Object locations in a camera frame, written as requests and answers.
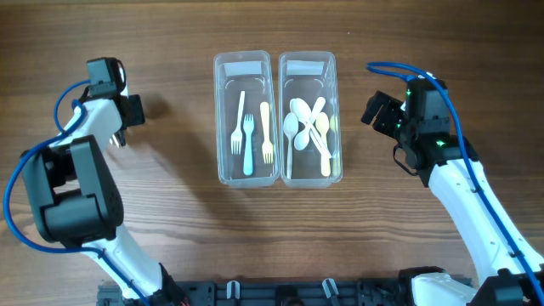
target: spoon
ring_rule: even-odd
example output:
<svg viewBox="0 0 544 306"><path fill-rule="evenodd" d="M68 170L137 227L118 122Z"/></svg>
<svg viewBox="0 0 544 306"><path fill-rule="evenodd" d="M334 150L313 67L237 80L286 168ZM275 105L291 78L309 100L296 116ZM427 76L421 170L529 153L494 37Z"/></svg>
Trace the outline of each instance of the spoon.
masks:
<svg viewBox="0 0 544 306"><path fill-rule="evenodd" d="M325 98L319 97L315 101L314 109L312 110L312 115L309 118L310 123L314 123L318 114L323 110L325 106ZM309 143L309 127L306 127L302 132L297 134L295 137L295 149L304 150Z"/></svg>
<svg viewBox="0 0 544 306"><path fill-rule="evenodd" d="M292 103L291 111L295 113L300 122L304 123L306 127L309 127L309 137L312 139L312 141L314 141L317 150L319 150L319 152L327 158L331 158L331 153L329 153L329 150L323 144L319 133L317 130L315 130L314 125L309 122L312 111L309 109L308 104L304 102L303 99L295 99L295 101Z"/></svg>
<svg viewBox="0 0 544 306"><path fill-rule="evenodd" d="M297 116L293 113L287 114L285 120L283 121L283 133L289 139L289 149L287 149L287 178L291 178L292 173L292 138L298 132L298 119Z"/></svg>
<svg viewBox="0 0 544 306"><path fill-rule="evenodd" d="M327 147L326 133L329 131L329 118L326 116L326 113L322 112L317 116L315 127L320 131L321 140L323 140L325 147ZM324 177L331 175L331 162L325 156L321 156L321 174Z"/></svg>

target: wooden table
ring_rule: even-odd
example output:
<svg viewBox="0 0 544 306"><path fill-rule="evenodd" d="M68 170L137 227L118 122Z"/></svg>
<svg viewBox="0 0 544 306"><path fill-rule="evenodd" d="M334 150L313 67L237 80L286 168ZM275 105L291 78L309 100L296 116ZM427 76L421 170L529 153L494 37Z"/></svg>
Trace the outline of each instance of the wooden table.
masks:
<svg viewBox="0 0 544 306"><path fill-rule="evenodd" d="M360 123L376 90L403 99L402 82L365 70L368 61L393 60L447 82L497 196L544 252L542 3L95 2L0 6L1 186L23 150L56 134L54 101L87 78L85 62L115 56L148 122L105 158L125 224L177 280L354 279L420 265L474 277L446 210L394 164L394 141ZM270 53L276 90L281 53L335 54L339 184L291 190L278 180L232 190L219 183L213 57L259 49ZM61 121L70 117L63 105ZM11 205L25 234L42 241L21 182ZM22 246L3 221L0 245L2 305L91 305L97 286L111 281L82 255Z"/></svg>

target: fork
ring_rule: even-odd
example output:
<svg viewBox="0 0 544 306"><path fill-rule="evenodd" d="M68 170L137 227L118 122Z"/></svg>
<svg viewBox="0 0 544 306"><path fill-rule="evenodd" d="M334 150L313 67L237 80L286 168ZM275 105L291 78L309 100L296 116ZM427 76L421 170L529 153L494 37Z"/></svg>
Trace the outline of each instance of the fork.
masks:
<svg viewBox="0 0 544 306"><path fill-rule="evenodd" d="M264 163L274 160L274 146L270 142L270 106L268 102L261 103L261 121L263 122L263 158Z"/></svg>
<svg viewBox="0 0 544 306"><path fill-rule="evenodd" d="M253 152L252 152L252 133L255 129L253 115L246 115L244 118L244 133L246 133L246 152L244 153L244 174L253 174Z"/></svg>
<svg viewBox="0 0 544 306"><path fill-rule="evenodd" d="M242 134L240 129L241 113L244 111L244 99L246 98L246 92L240 92L240 102L238 102L238 120L236 122L236 129L230 135L230 152L234 155L241 153L241 140Z"/></svg>

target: plastic utensil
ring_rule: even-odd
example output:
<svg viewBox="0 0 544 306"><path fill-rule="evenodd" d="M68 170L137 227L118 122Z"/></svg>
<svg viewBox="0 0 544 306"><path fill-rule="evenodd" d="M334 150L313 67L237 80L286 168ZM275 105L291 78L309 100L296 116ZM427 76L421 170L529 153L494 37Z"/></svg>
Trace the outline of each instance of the plastic utensil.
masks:
<svg viewBox="0 0 544 306"><path fill-rule="evenodd" d="M326 113L322 112L317 116L315 127L320 131L321 140L323 140L325 147L327 147L326 133L329 131L329 117L326 116ZM331 161L325 156L321 156L321 174L324 177L331 175Z"/></svg>
<svg viewBox="0 0 544 306"><path fill-rule="evenodd" d="M314 108L312 109L312 115L309 118L310 123L314 123L317 116L323 110L325 106L325 98L319 97L315 101ZM309 127L305 127L302 132L298 133L295 137L295 149L304 150L309 143Z"/></svg>
<svg viewBox="0 0 544 306"><path fill-rule="evenodd" d="M304 123L306 127L309 127L309 137L314 141L315 146L317 147L317 150L327 158L331 158L331 153L329 153L329 150L325 147L323 144L323 141L321 140L321 137L317 130L315 129L314 125L309 122L309 118L312 114L311 110L309 109L309 106L304 100L302 99L295 99L295 102L292 103L292 109L291 111L297 115L297 118L300 122Z"/></svg>
<svg viewBox="0 0 544 306"><path fill-rule="evenodd" d="M244 133L246 133L246 152L244 153L244 174L253 174L252 133L255 129L253 115L246 115L244 119Z"/></svg>
<svg viewBox="0 0 544 306"><path fill-rule="evenodd" d="M235 155L238 155L241 153L241 141L242 141L243 135L240 129L240 122L241 122L241 114L244 111L245 99L246 99L246 92L242 90L240 92L240 101L238 102L238 120L236 121L236 129L230 135L230 152L232 152L232 154L235 154Z"/></svg>
<svg viewBox="0 0 544 306"><path fill-rule="evenodd" d="M287 178L291 178L292 174L292 138L298 132L298 119L297 116L293 113L287 114L285 120L283 121L283 133L289 139L289 146L287 149Z"/></svg>
<svg viewBox="0 0 544 306"><path fill-rule="evenodd" d="M270 105L261 103L261 122L263 123L263 159L264 163L272 163L274 160L274 146L270 142Z"/></svg>

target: plastic bin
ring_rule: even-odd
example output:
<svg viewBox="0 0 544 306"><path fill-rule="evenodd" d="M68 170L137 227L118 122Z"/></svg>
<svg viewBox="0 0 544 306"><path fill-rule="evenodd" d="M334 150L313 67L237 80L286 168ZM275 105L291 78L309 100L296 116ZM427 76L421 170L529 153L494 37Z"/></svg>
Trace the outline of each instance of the plastic bin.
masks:
<svg viewBox="0 0 544 306"><path fill-rule="evenodd" d="M286 185L295 188L325 188L342 179L342 147L338 111L337 71L334 55L330 52L289 52L280 57L280 164L281 178ZM310 140L304 150L292 149L292 176L286 176L288 139L283 133L283 121L290 112L291 99L300 98L313 109L317 98L323 97L326 104L322 110L330 121L326 134L331 152L331 175L321 174L321 154ZM298 131L304 125L299 123Z"/></svg>
<svg viewBox="0 0 544 306"><path fill-rule="evenodd" d="M271 185L280 176L274 87L269 54L264 51L243 51L218 54L214 59L215 122L217 129L219 180L236 188ZM241 91L245 92L241 120L243 140L241 153L231 150L230 136L235 131ZM260 105L269 102L269 137L274 146L272 163L264 163L262 145L264 130ZM243 163L247 137L243 131L246 114L253 114L252 133L253 173L245 175Z"/></svg>

